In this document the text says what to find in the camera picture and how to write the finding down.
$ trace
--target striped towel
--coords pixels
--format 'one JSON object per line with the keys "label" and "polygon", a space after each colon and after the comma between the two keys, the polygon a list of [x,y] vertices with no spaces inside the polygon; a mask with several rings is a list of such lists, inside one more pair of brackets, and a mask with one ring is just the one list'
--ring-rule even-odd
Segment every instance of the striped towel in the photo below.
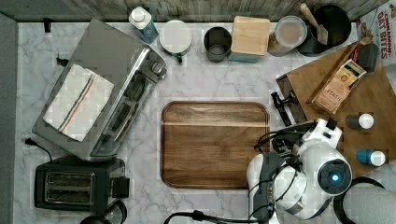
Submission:
{"label": "striped towel", "polygon": [[89,69],[73,64],[49,105],[44,121],[82,142],[106,105],[114,85]]}

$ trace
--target black mug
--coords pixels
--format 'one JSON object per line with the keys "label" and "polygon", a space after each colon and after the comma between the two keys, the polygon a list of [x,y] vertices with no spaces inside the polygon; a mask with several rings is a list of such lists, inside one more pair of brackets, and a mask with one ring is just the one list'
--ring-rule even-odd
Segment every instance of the black mug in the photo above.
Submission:
{"label": "black mug", "polygon": [[213,27],[204,37],[207,59],[212,63],[220,63],[230,53],[232,44],[230,32],[223,27]]}

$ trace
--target white robot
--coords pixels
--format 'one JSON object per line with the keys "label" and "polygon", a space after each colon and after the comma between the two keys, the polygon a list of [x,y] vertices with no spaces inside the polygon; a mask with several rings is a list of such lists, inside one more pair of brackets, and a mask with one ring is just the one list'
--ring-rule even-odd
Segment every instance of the white robot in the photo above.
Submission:
{"label": "white robot", "polygon": [[[279,208],[299,219],[313,218],[327,208],[333,196],[344,193],[352,173],[347,160],[335,149],[341,134],[331,119],[278,131],[272,140],[276,152],[259,154],[247,168],[249,219],[279,223]],[[269,140],[261,139],[255,148]],[[285,149],[288,145],[293,145],[289,151]]]}

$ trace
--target water bottle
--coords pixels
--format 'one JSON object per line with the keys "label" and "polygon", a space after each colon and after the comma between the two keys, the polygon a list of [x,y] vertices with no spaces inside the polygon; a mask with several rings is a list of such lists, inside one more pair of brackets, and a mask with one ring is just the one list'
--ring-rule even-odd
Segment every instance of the water bottle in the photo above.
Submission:
{"label": "water bottle", "polygon": [[152,21],[151,14],[149,14],[142,7],[136,7],[128,18],[129,22],[136,27],[140,37],[151,44],[158,36],[157,28]]}

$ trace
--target white mug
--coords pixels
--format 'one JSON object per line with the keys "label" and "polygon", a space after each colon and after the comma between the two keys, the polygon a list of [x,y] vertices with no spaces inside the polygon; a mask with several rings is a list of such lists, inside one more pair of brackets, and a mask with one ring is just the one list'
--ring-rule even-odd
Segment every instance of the white mug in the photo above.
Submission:
{"label": "white mug", "polygon": [[182,55],[185,55],[191,46],[192,35],[190,27],[183,21],[169,21],[160,31],[161,46],[170,54],[177,57],[182,63]]}

